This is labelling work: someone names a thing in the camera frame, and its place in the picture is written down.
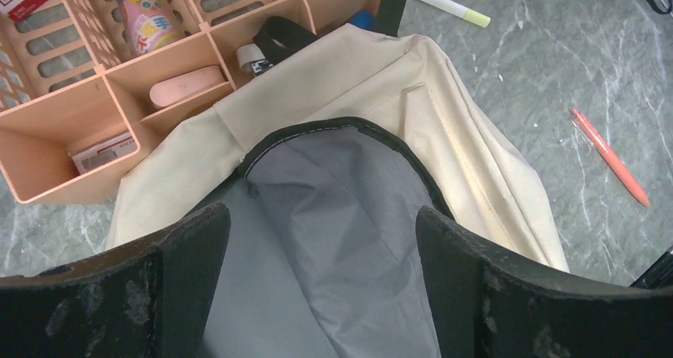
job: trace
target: red pen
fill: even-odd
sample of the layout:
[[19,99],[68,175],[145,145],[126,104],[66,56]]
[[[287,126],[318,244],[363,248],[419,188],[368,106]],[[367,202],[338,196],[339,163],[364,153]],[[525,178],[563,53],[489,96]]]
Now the red pen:
[[645,194],[643,188],[640,187],[638,182],[636,182],[636,179],[633,178],[629,169],[627,169],[626,166],[624,166],[624,163],[619,160],[619,157],[614,154],[614,151],[608,143],[603,140],[603,137],[601,137],[600,134],[598,134],[598,130],[596,130],[589,120],[587,120],[578,110],[572,109],[570,110],[570,113],[572,114],[573,120],[575,120],[584,134],[589,137],[589,140],[594,144],[594,147],[596,147],[598,153],[600,153],[601,157],[607,162],[610,169],[612,169],[617,178],[624,183],[624,186],[629,193],[631,193],[638,202],[642,203],[643,206],[649,207],[650,200],[648,199],[648,195]]

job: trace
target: gray fabric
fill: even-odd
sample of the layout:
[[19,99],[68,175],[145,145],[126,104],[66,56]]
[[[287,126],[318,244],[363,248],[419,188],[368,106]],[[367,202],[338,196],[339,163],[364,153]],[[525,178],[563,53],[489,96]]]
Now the gray fabric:
[[414,222],[432,206],[357,129],[277,144],[213,192],[232,214],[202,357],[439,356]]

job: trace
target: peach storage tray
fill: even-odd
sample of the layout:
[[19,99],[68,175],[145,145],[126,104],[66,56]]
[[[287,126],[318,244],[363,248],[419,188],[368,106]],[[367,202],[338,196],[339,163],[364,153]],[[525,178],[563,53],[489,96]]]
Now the peach storage tray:
[[[236,50],[263,21],[316,34],[379,0],[169,0],[188,37],[131,59],[113,0],[51,0],[22,24],[0,18],[0,167],[20,203],[95,203],[181,121],[241,88]],[[152,85],[217,65],[227,81],[155,111]],[[79,175],[76,153],[129,132],[137,150]]]

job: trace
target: white tape roll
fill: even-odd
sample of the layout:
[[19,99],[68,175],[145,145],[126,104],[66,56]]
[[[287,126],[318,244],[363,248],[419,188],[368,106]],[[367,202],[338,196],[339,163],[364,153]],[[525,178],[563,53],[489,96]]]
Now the white tape roll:
[[256,44],[246,44],[245,46],[236,50],[236,58],[238,59],[238,67],[242,71],[252,72],[250,63],[257,60],[264,60],[264,54]]

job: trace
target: marble table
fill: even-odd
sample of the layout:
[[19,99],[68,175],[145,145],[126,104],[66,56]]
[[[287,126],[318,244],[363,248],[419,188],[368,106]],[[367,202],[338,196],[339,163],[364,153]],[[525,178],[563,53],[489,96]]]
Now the marble table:
[[[673,244],[673,20],[642,0],[456,0],[486,29],[409,0],[401,35],[433,38],[547,189],[576,275],[630,284]],[[577,107],[648,192],[639,205],[583,139]],[[101,252],[113,202],[17,206],[0,182],[0,275]]]

